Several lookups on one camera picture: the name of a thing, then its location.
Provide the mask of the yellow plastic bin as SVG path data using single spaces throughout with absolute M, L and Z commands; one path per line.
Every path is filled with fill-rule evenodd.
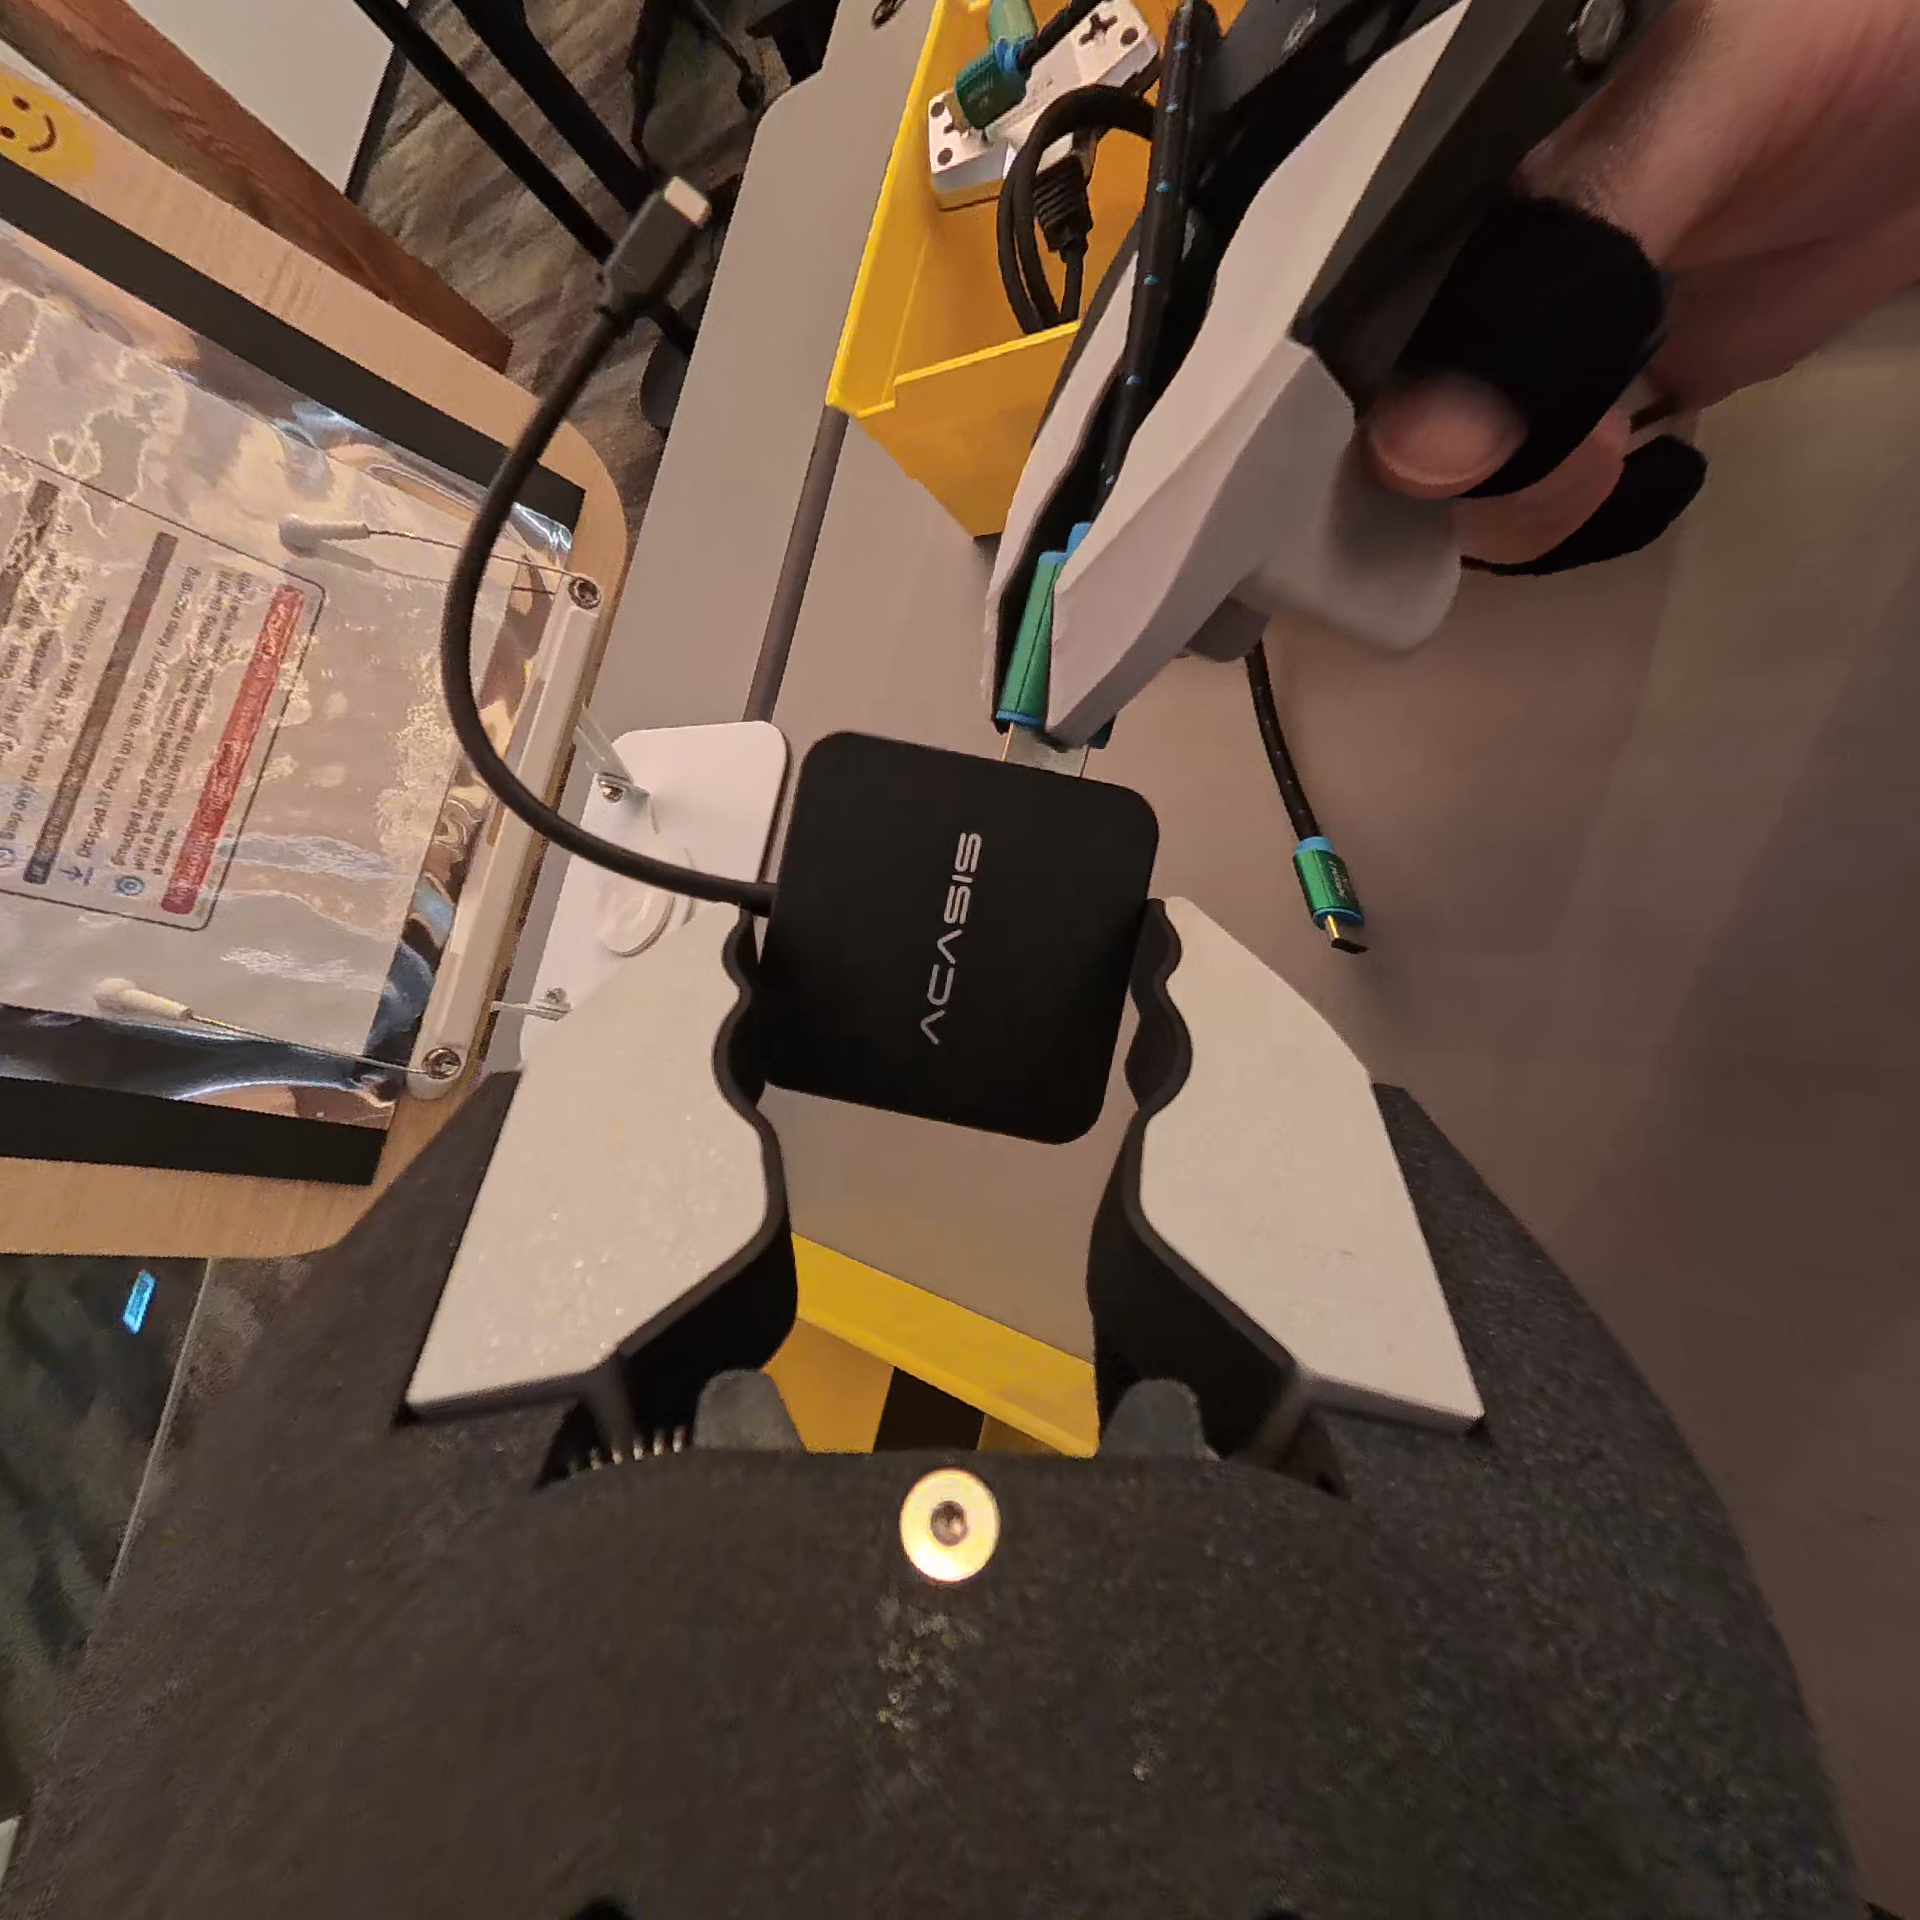
M 997 280 L 993 201 L 945 209 L 933 187 L 937 94 L 984 47 L 986 4 L 933 4 L 825 384 L 969 537 L 1005 524 L 1077 333 L 1027 333 Z
M 798 1318 L 769 1377 L 817 1454 L 1098 1449 L 1094 1363 L 804 1236 Z

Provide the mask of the person's right hand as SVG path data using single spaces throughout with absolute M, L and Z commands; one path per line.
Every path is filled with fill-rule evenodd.
M 1635 235 L 1674 280 L 1645 405 L 1713 408 L 1917 284 L 1917 4 L 1670 4 L 1515 187 Z M 1559 550 L 1637 447 L 1614 405 L 1535 488 L 1470 499 L 1520 441 L 1494 387 L 1449 373 L 1362 425 L 1374 477 L 1456 501 L 1460 554 L 1482 566 Z

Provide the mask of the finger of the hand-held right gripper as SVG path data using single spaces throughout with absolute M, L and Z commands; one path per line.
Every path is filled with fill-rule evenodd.
M 1052 741 L 1090 744 L 1227 602 L 1255 633 L 1310 614 L 1388 656 L 1452 610 L 1449 512 L 1370 482 L 1355 405 L 1293 322 L 1465 15 L 1388 50 L 1238 218 L 1196 345 L 1052 588 Z
M 1138 243 L 1120 243 L 993 542 L 984 601 L 991 716 L 1116 716 L 1153 677 L 1145 647 L 1159 610 L 1159 550 L 1102 482 L 1136 264 Z

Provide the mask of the yellow smiley sticker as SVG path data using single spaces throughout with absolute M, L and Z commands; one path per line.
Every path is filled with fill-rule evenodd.
M 84 175 L 94 141 L 84 119 L 23 76 L 5 70 L 5 156 L 45 182 Z

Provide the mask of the white sheet holder stand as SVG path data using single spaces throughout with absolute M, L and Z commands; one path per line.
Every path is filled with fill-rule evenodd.
M 493 559 L 479 636 L 493 656 L 475 693 L 515 781 L 552 789 L 587 768 L 583 826 L 666 866 L 753 883 L 771 843 L 788 741 L 769 720 L 638 728 L 607 738 L 583 716 L 599 585 L 532 559 Z M 450 924 L 408 1061 L 410 1096 L 450 1094 L 480 1060 L 498 1017 L 532 1036 L 562 1023 L 611 973 L 659 947 L 698 905 L 653 886 L 555 858 L 555 915 L 525 996 L 504 992 L 532 896 L 536 839 L 466 771 L 447 791 L 455 823 Z

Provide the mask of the silver bag on wooden board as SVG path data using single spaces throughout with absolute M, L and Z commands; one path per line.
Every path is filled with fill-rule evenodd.
M 94 113 L 84 156 L 23 166 L 274 322 L 402 395 L 509 447 L 532 395 L 504 377 L 504 337 L 367 225 L 317 169 L 228 100 L 129 4 L 5 4 L 5 57 L 33 64 Z M 480 934 L 466 945 L 475 1027 L 438 1094 L 408 1094 L 370 1189 L 172 1167 L 5 1159 L 5 1249 L 58 1259 L 287 1259 L 339 1236 L 442 1131 L 479 1086 L 539 852 L 525 826 L 480 835 Z

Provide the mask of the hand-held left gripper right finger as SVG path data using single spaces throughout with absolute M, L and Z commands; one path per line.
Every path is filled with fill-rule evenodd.
M 1310 1414 L 1470 1436 L 1483 1408 L 1377 1094 L 1332 1023 L 1196 902 L 1146 902 L 1124 1124 L 1086 1297 L 1102 1423 L 1189 1391 L 1213 1459 Z

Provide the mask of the white port fixture block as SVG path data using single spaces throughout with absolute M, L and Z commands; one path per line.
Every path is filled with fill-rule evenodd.
M 1086 85 L 1145 94 L 1159 76 L 1159 40 L 1136 4 L 1065 4 L 1063 20 L 1065 26 L 1038 24 L 1027 47 L 1027 100 L 984 134 L 952 119 L 949 89 L 954 70 L 986 47 L 986 24 L 963 40 L 963 60 L 937 70 L 949 80 L 927 104 L 927 185 L 937 209 L 954 213 L 993 201 L 1043 109 L 1065 94 Z

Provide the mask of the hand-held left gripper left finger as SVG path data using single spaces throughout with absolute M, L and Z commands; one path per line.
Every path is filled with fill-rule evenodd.
M 753 916 L 689 916 L 515 1069 L 410 1420 L 559 1408 L 587 1459 L 670 1459 L 711 1382 L 781 1356 L 798 1280 L 753 992 Z

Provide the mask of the black square hub adapter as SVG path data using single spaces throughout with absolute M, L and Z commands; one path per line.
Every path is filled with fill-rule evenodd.
M 774 883 L 623 852 L 566 823 L 493 750 L 471 685 L 471 618 L 498 532 L 547 444 L 645 301 L 683 271 L 709 201 L 666 182 L 599 268 L 595 309 L 539 391 L 458 546 L 442 708 L 484 791 L 543 843 L 702 911 L 623 964 L 519 1069 L 504 1159 L 555 1147 L 611 1111 L 613 1147 L 683 1185 L 774 1163 L 764 1086 L 868 1112 L 1065 1146 L 1094 1130 L 1129 1001 L 1153 808 L 1116 784 L 829 732 L 798 766 Z

